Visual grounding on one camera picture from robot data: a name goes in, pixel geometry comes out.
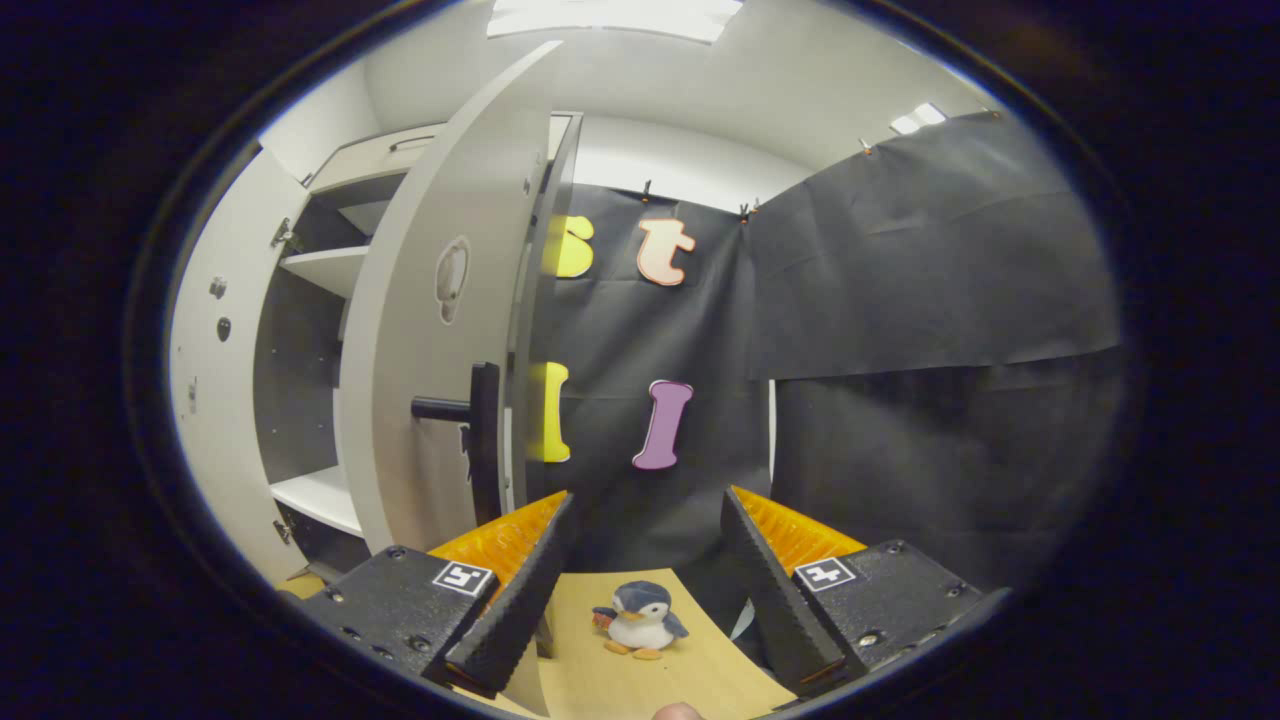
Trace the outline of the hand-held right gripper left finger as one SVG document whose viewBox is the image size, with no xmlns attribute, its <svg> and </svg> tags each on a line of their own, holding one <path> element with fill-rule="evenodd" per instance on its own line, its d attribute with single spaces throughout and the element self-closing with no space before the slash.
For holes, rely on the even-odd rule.
<svg viewBox="0 0 1280 720">
<path fill-rule="evenodd" d="M 401 675 L 493 697 L 543 619 L 576 515 L 562 491 L 430 552 L 389 546 L 301 600 L 300 611 Z"/>
</svg>

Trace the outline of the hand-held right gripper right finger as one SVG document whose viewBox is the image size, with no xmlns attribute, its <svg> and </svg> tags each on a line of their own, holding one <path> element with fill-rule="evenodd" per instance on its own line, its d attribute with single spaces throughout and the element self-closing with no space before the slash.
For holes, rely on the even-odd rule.
<svg viewBox="0 0 1280 720">
<path fill-rule="evenodd" d="M 776 679 L 815 698 L 970 635 L 1009 589 L 983 591 L 902 539 L 864 544 L 733 487 L 722 539 Z"/>
</svg>

